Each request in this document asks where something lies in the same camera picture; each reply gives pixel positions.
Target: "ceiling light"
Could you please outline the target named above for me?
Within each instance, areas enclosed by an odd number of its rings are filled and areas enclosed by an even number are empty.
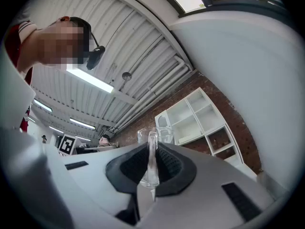
[[[87,127],[87,128],[91,128],[91,129],[95,130],[95,127],[92,126],[92,125],[88,125],[88,124],[86,124],[86,123],[80,122],[80,121],[78,121],[78,120],[74,120],[74,119],[72,119],[72,118],[70,118],[70,120],[73,121],[73,122],[75,122],[75,123],[77,123],[77,124],[83,125],[83,126],[85,126],[85,127]]]
[[[49,128],[53,129],[54,131],[58,131],[58,132],[60,132],[60,133],[63,133],[62,131],[55,129],[55,128],[53,128],[52,126],[49,126]]]
[[[29,118],[29,117],[28,117],[28,118]],[[33,119],[31,119],[31,118],[29,118],[29,119],[30,119],[32,122],[34,122],[34,123],[36,122],[36,121],[34,121]]]
[[[94,86],[97,86],[98,88],[101,88],[104,91],[111,93],[113,90],[113,87],[110,86],[109,84],[102,82],[101,80],[95,78],[94,76],[92,76],[84,71],[81,71],[79,69],[72,69],[71,65],[67,65],[67,71],[70,72],[71,74],[74,74],[75,76],[85,80],[86,82],[88,82]]]
[[[51,109],[51,108],[49,108],[48,106],[42,104],[41,102],[37,101],[36,99],[34,99],[34,103],[36,103],[36,104],[38,104],[40,107],[43,107],[43,108],[45,108],[46,110],[52,112],[52,109]]]
[[[79,138],[79,139],[83,139],[83,140],[86,140],[86,141],[91,141],[91,140],[89,140],[89,139],[86,139],[86,138],[83,138],[83,137],[80,137],[80,136],[75,136],[75,137],[77,137],[77,138]]]

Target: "ceiling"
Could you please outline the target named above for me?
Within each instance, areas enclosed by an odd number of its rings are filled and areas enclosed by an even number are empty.
[[[85,19],[99,45],[106,48],[95,69],[82,69],[111,84],[124,98],[41,65],[34,67],[31,83],[36,99],[53,109],[50,113],[32,104],[40,121],[67,134],[88,138],[91,144],[97,144],[107,127],[114,126],[178,64],[174,56],[179,54],[164,35],[121,0],[31,0],[30,6],[30,18],[39,28],[65,15]],[[122,79],[124,72],[132,74],[130,81]],[[96,130],[70,122],[70,117],[95,126]]]

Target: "cabinet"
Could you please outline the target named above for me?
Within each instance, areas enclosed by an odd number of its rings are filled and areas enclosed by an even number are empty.
[[[205,137],[213,156],[256,180],[256,174],[243,161],[230,127],[201,88],[157,115],[155,121],[158,127],[172,128],[179,146]]]

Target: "black rubber pad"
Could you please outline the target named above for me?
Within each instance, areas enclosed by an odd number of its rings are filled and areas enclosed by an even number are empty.
[[[261,210],[235,183],[222,185],[222,188],[245,221],[250,221],[261,213]]]
[[[72,163],[72,164],[67,164],[65,165],[67,170],[72,170],[72,169],[76,169],[82,166],[86,166],[88,165],[88,163],[86,161],[81,161],[81,162],[76,162],[76,163]]]

